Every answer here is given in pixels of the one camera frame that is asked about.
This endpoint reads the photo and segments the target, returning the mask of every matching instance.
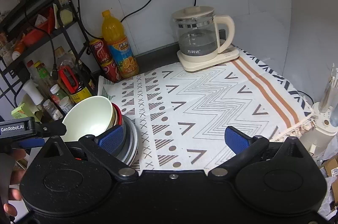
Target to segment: red cap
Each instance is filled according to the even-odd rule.
[[[33,64],[34,64],[34,63],[33,63],[33,60],[30,60],[30,61],[27,63],[27,67],[30,68]]]

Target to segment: orange juice bottle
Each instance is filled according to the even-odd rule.
[[[129,78],[139,73],[140,68],[131,51],[128,38],[124,34],[122,23],[110,14],[110,10],[102,12],[104,22],[102,35],[108,44],[119,71],[123,78]]]

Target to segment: kettle lid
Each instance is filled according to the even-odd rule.
[[[211,14],[212,12],[214,12],[213,7],[196,6],[183,8],[181,10],[174,12],[171,16],[175,20],[193,19]]]

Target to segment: kettle base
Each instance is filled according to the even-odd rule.
[[[181,51],[177,52],[177,57],[186,71],[197,71],[237,59],[239,57],[239,50],[238,48],[230,45],[224,52],[218,54],[215,58],[200,63],[192,63],[184,60]]]

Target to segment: white bowl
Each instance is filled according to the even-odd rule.
[[[67,132],[64,142],[78,141],[86,134],[98,136],[112,127],[113,105],[104,96],[92,96],[76,104],[62,121]]]

